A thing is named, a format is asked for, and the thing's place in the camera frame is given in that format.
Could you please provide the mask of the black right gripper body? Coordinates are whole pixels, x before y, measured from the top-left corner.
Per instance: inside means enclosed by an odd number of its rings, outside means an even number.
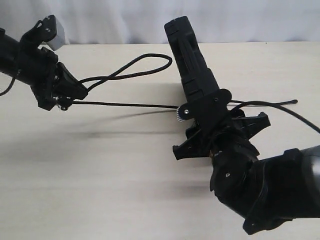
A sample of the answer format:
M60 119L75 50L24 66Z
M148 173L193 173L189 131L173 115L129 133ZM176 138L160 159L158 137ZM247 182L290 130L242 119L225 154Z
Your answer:
M246 117L242 110L232 113L227 109L232 94L227 89L220 89L194 101L181 105L177 111L180 122L193 119L191 127L185 131L186 141L172 147L177 160L203 158L218 146L220 134L239 138L240 142L251 149L256 155L258 150L249 140L263 129L271 125L264 112L257 116Z

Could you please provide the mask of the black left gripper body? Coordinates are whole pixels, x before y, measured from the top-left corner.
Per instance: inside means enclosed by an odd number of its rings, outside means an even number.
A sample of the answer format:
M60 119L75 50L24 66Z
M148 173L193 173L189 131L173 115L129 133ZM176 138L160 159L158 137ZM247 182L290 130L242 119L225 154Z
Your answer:
M46 47L33 50L29 57L29 86L38 107L44 110L52 110L55 106L68 110L75 100L56 94L58 62L58 55Z

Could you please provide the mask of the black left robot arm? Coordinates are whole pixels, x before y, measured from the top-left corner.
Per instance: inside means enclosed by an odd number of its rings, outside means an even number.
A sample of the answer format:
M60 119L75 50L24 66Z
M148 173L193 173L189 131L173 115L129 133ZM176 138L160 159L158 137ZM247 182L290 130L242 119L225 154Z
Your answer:
M28 86L39 108L50 111L54 106L68 108L72 100L83 100L87 88L59 61L51 50L27 41L17 41L0 29L0 72Z

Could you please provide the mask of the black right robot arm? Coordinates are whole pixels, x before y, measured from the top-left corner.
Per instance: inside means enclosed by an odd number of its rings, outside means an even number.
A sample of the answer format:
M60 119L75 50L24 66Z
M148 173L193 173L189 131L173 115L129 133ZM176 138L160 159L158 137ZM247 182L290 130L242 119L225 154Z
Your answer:
M320 216L320 148L292 148L259 159L251 138L270 126L264 112L247 117L240 106L228 110L226 89L187 92L177 114L193 119L186 141L173 146L177 160L210 157L210 191L244 218L244 231L273 230L294 219Z

